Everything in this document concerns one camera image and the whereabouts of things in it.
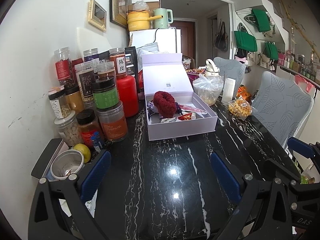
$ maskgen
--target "green label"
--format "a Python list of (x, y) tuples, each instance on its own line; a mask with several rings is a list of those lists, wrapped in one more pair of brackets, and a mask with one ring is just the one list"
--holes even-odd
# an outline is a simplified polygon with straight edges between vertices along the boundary
[(112, 107), (119, 102), (116, 88), (102, 93), (93, 93), (93, 98), (97, 108), (99, 109)]

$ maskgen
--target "yellow pot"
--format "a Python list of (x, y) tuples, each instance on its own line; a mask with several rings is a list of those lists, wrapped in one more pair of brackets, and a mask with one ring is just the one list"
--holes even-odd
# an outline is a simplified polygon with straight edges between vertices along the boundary
[(148, 11), (128, 13), (129, 32), (150, 29), (150, 21), (163, 18), (163, 15), (149, 17)]

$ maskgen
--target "metal bowl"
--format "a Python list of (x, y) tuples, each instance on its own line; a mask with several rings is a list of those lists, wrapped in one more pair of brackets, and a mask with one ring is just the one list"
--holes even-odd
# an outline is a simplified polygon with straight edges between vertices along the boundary
[(52, 162), (50, 171), (56, 179), (66, 179), (84, 166), (84, 156), (76, 150), (68, 150), (58, 155)]

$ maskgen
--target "jar of white cubes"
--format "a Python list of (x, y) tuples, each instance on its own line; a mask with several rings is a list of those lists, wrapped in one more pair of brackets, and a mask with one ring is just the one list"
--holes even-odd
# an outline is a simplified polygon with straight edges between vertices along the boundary
[(70, 111), (70, 114), (64, 119), (54, 119), (54, 124), (58, 127), (60, 136), (69, 146), (83, 143), (74, 110)]

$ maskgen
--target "green labeled jar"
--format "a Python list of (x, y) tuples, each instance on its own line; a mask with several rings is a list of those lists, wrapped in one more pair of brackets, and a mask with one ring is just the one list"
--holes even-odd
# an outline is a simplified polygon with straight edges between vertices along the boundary
[(113, 107), (119, 102), (115, 78), (96, 80), (91, 83), (94, 102), (98, 109)]

